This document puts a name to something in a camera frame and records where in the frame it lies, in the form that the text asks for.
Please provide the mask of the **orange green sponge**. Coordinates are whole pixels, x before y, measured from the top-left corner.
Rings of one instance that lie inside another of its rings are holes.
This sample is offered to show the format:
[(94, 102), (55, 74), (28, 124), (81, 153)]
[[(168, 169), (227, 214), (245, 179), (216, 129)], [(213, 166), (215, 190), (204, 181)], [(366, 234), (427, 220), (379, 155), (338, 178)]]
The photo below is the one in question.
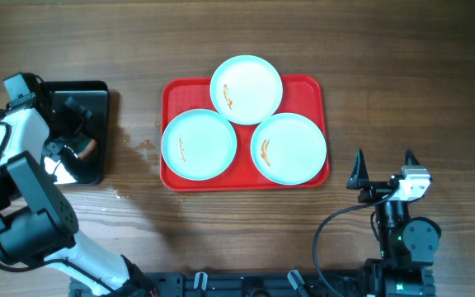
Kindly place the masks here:
[(86, 147), (80, 153), (77, 154), (78, 158), (79, 159), (87, 158), (89, 155), (91, 155), (94, 152), (96, 147), (97, 147), (97, 142), (94, 139), (91, 139), (87, 143)]

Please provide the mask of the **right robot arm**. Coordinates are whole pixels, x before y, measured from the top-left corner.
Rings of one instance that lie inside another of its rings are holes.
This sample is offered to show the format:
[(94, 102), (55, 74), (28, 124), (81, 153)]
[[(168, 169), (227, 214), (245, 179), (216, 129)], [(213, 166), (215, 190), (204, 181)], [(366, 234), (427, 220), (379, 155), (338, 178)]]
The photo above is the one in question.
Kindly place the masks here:
[(405, 165), (389, 181), (371, 181), (364, 155), (359, 150), (346, 187), (360, 192), (358, 201), (373, 205), (372, 228), (377, 234), (381, 257), (368, 259), (360, 269), (360, 296), (435, 296), (430, 267), (442, 234), (440, 226), (425, 217), (411, 217), (408, 206), (425, 196), (432, 177), (412, 151)]

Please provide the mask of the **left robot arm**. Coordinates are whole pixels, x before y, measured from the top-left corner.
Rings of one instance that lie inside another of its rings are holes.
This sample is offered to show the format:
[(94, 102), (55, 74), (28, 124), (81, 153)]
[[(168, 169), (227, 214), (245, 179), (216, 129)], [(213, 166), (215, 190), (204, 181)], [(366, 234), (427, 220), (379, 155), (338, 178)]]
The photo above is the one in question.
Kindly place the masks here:
[(0, 270), (52, 268), (95, 296), (154, 296), (155, 285), (127, 257), (80, 228), (56, 186), (95, 184), (103, 169), (109, 99), (13, 101), (0, 110)]

